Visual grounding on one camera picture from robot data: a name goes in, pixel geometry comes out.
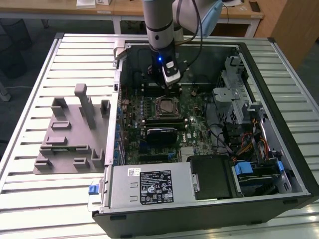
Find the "barcode sticker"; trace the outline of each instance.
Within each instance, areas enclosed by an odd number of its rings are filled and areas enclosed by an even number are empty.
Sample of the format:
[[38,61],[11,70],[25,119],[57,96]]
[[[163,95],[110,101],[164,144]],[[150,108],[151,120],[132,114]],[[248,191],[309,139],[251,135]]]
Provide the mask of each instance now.
[[140,168],[129,168],[128,169],[128,176],[133,177],[133,176],[139,176],[141,172]]

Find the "red wire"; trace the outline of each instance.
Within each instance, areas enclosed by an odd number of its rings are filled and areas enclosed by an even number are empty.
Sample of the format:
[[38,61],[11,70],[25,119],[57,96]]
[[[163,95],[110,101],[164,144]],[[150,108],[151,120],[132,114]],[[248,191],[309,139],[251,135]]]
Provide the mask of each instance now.
[[246,134],[244,134],[244,136],[241,138],[241,147],[243,147],[244,146],[244,139],[245,139],[245,137],[247,136],[247,135],[250,135],[251,133],[246,133]]

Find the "metal bracket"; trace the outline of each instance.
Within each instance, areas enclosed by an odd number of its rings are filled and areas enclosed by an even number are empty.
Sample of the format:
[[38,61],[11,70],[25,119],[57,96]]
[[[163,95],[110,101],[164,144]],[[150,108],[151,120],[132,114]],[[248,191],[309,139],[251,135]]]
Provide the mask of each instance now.
[[113,53],[114,53],[114,59],[115,60],[119,60],[120,58],[125,56],[126,55],[125,41],[115,41],[114,42]]
[[236,90],[234,91],[229,88],[215,88],[213,92],[215,99],[219,102],[232,102],[240,98]]
[[243,120],[249,120],[250,114],[257,114],[262,109],[263,109],[263,106],[261,103],[244,104],[242,108],[242,112],[244,116]]

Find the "warning label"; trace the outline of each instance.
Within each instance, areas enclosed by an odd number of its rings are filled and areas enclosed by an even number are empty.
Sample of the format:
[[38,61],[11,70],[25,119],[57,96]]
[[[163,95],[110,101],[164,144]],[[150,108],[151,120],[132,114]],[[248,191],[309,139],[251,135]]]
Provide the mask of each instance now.
[[170,170],[140,172],[140,186],[142,205],[174,202]]

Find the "white paper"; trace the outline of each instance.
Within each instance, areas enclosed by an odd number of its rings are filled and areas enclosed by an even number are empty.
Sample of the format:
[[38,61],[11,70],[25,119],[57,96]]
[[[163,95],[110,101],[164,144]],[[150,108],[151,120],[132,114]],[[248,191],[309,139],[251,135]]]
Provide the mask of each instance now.
[[241,2],[241,0],[233,0],[233,1],[223,2],[223,4],[226,7],[229,7],[229,6],[238,6],[238,5],[242,4],[242,2]]
[[95,8],[95,0],[77,0],[76,8],[77,9]]

